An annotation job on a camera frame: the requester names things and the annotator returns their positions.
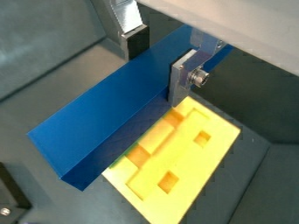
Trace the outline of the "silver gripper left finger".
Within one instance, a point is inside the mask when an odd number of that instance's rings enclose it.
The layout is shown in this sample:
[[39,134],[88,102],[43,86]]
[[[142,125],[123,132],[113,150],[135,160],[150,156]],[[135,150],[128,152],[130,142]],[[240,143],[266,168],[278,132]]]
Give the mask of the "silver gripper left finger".
[[136,0],[89,0],[108,38],[120,46],[125,60],[150,48],[150,27]]

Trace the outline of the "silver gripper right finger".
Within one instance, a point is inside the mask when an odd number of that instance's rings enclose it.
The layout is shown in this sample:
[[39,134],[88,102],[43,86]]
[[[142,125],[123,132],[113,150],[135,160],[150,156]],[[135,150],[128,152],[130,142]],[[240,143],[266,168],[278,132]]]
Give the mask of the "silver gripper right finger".
[[202,87],[210,73],[203,69],[204,64],[215,57],[227,43],[208,33],[191,30],[191,49],[174,63],[171,68],[168,102],[176,107],[188,96],[191,87]]

